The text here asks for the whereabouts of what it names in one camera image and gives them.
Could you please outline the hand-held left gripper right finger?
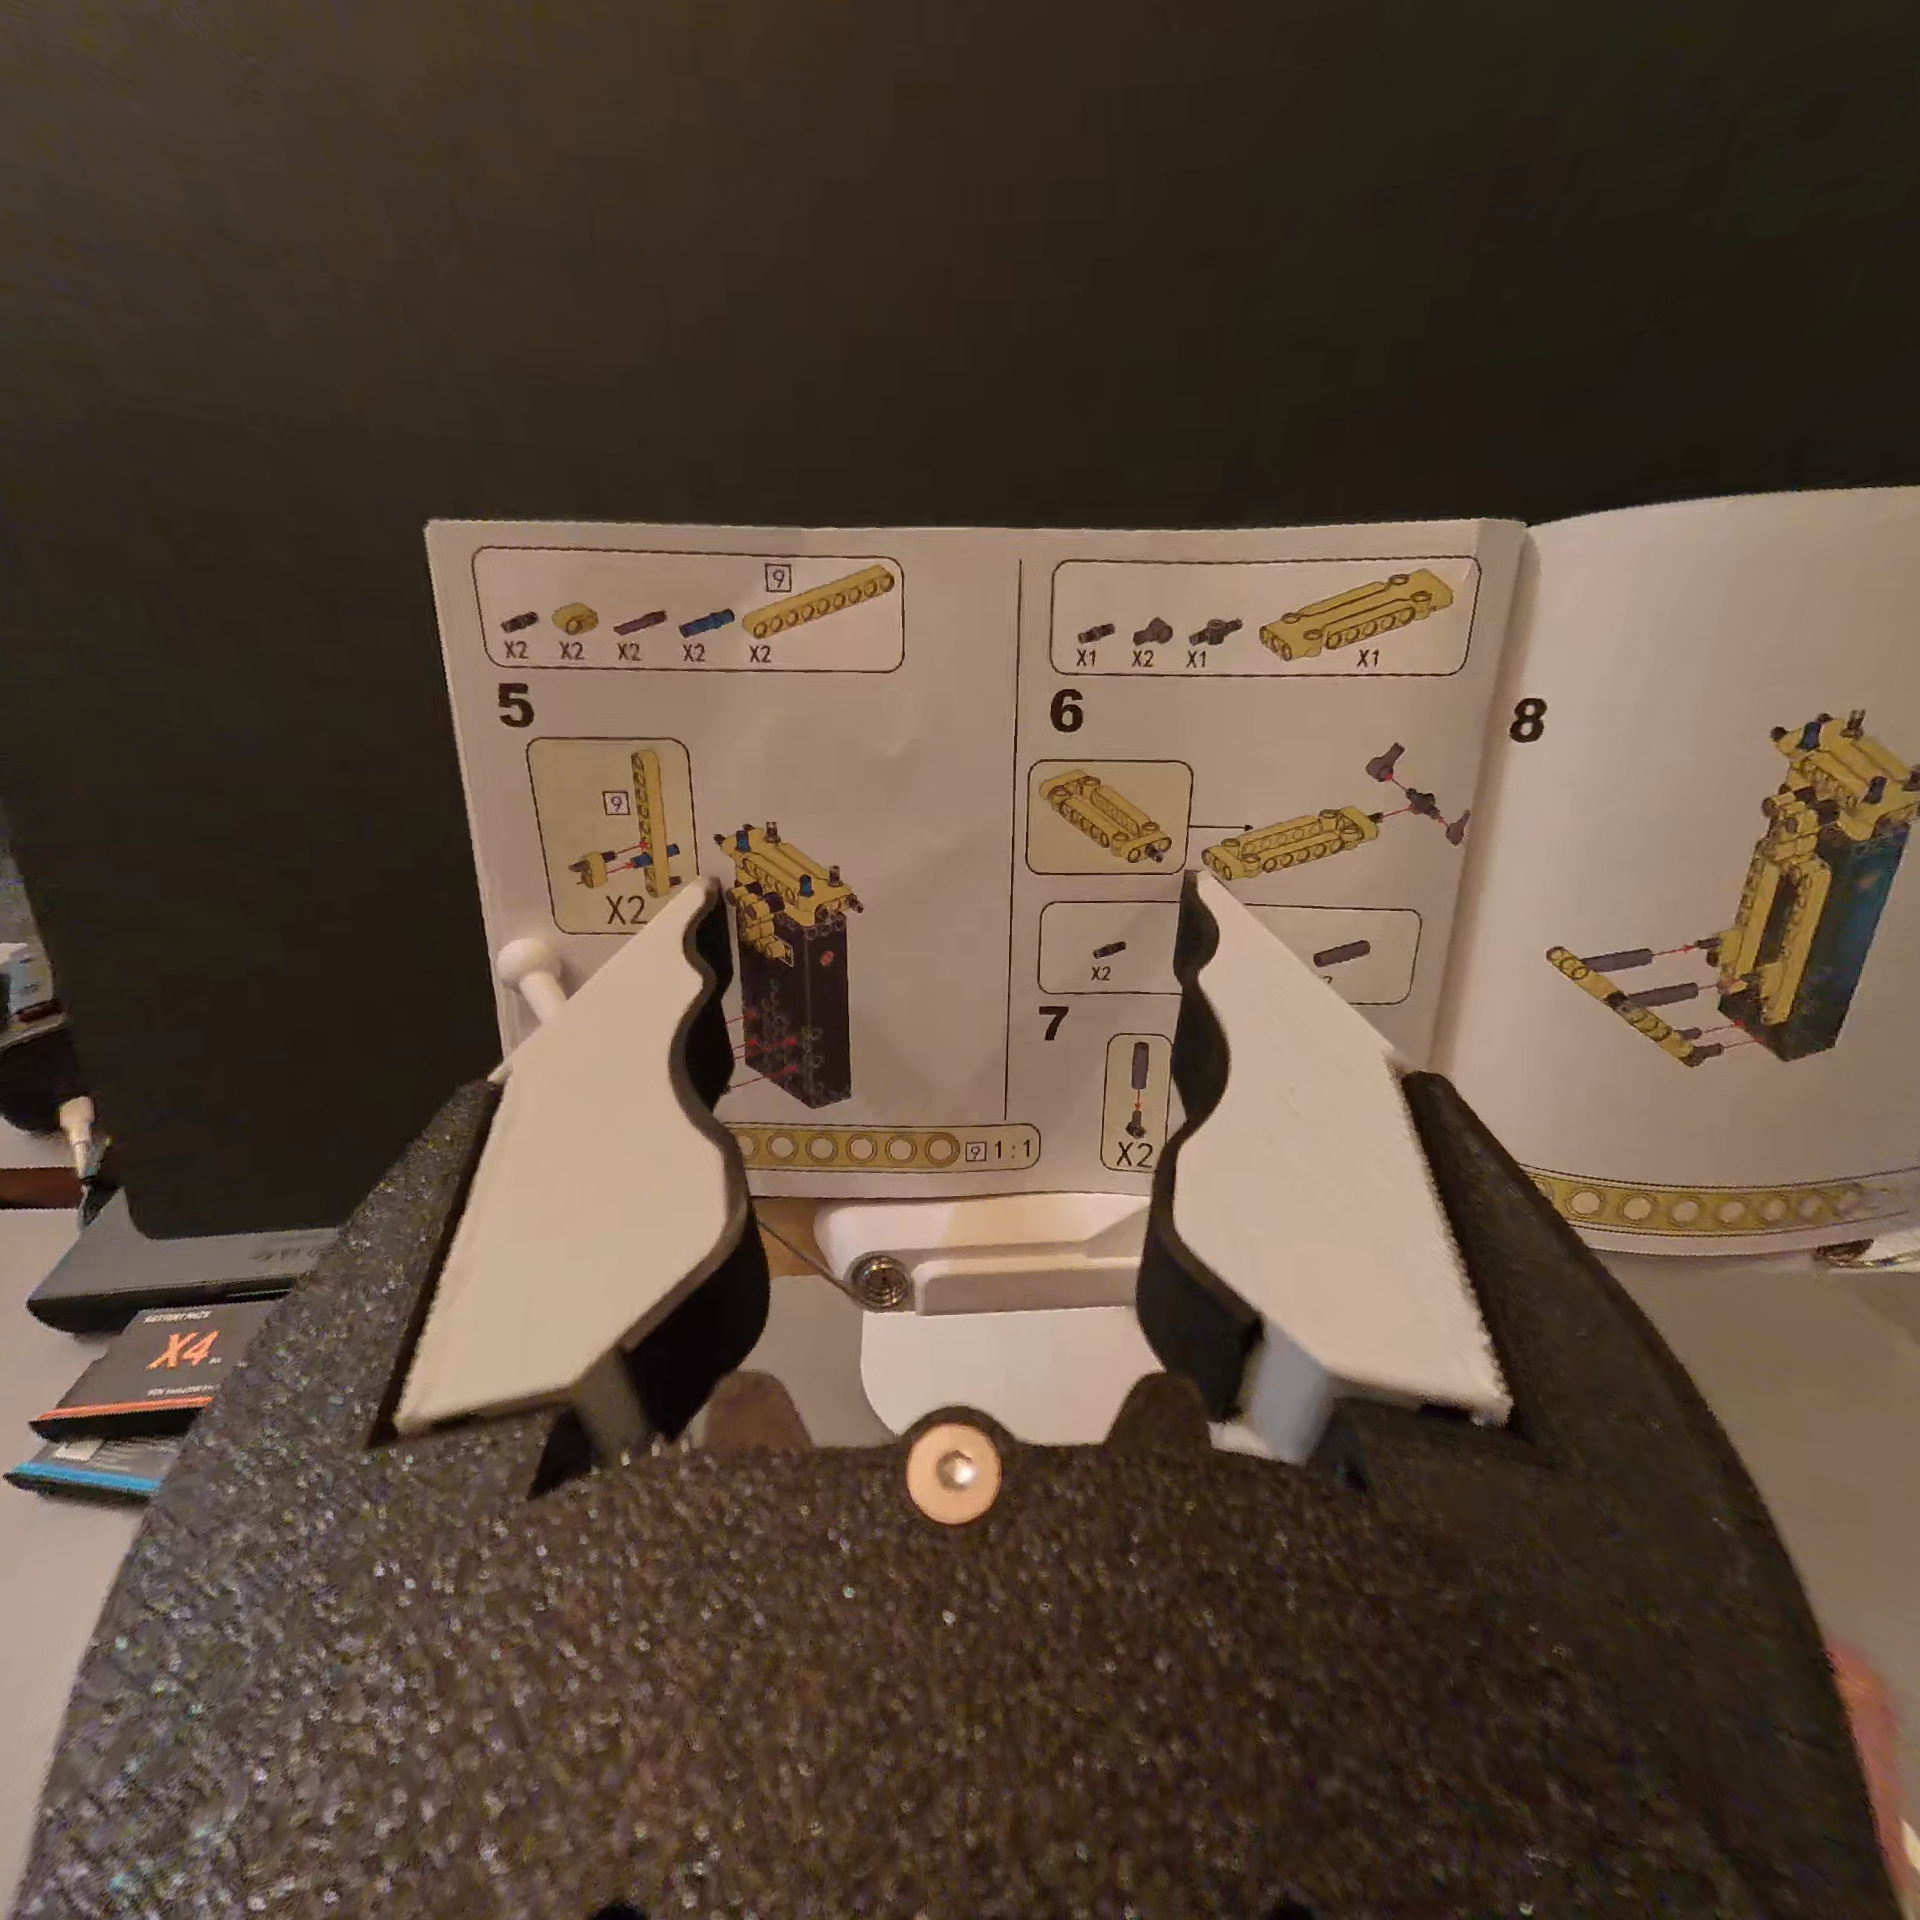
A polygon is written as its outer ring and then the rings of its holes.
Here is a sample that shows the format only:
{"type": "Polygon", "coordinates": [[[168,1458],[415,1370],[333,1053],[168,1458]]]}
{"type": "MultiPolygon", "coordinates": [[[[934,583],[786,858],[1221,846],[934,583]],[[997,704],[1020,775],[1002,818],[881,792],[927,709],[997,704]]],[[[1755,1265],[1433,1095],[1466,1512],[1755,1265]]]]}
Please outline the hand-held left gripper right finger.
{"type": "Polygon", "coordinates": [[[1336,1404],[1506,1424],[1506,1378],[1396,1049],[1188,872],[1166,1137],[1136,1313],[1217,1444],[1304,1466],[1336,1404]]]}

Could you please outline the black divider panel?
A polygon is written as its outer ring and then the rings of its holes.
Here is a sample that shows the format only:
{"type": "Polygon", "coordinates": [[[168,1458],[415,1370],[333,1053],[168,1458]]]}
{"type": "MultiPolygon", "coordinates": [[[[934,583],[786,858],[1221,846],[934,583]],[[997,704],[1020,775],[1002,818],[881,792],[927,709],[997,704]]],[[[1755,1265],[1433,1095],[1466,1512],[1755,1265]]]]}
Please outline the black divider panel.
{"type": "Polygon", "coordinates": [[[2,812],[149,1237],[496,1058],[433,517],[1915,478],[1915,3],[2,4],[2,812]]]}

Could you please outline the open instruction booklet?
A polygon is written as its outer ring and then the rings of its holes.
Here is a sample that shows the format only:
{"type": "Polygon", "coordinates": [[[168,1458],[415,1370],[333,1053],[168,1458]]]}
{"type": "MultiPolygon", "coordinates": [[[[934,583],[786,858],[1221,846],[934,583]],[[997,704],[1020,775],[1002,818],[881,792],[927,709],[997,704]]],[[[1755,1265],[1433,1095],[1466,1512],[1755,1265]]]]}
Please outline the open instruction booklet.
{"type": "Polygon", "coordinates": [[[1188,875],[1600,1247],[1918,1215],[1918,492],[429,520],[490,948],[708,879],[757,1190],[1142,1190],[1188,875]]]}

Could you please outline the black docking hub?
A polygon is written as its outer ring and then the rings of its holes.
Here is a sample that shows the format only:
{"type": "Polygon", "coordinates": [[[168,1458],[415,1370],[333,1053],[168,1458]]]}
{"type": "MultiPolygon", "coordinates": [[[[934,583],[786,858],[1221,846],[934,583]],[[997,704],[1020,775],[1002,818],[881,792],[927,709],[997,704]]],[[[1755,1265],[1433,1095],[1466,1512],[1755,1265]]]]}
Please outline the black docking hub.
{"type": "Polygon", "coordinates": [[[126,1190],[92,1217],[34,1286],[26,1312],[69,1334],[122,1330],[149,1308],[269,1304],[331,1250],[339,1229],[152,1238],[126,1190]]]}

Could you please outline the black box orange print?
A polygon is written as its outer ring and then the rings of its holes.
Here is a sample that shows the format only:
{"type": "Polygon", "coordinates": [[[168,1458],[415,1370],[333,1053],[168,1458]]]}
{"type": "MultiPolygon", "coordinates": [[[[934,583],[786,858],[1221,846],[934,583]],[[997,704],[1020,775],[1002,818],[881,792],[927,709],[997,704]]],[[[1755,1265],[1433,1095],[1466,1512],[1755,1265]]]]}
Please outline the black box orange print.
{"type": "Polygon", "coordinates": [[[276,1308],[279,1301],[260,1301],[136,1313],[62,1401],[34,1414],[34,1433],[48,1442],[182,1433],[236,1376],[276,1308]]]}

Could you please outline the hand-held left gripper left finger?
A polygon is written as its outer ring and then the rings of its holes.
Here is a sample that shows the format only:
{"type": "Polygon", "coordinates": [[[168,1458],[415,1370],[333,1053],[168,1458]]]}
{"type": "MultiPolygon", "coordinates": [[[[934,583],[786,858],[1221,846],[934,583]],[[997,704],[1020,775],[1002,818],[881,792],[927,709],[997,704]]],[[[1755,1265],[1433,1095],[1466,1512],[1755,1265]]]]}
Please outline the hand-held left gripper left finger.
{"type": "Polygon", "coordinates": [[[600,1458],[676,1438],[770,1312],[747,1173],[716,1115],[735,1069],[725,892],[670,890],[580,987],[534,936],[495,971],[531,1028],[492,1077],[395,1432],[563,1410],[600,1458]]]}

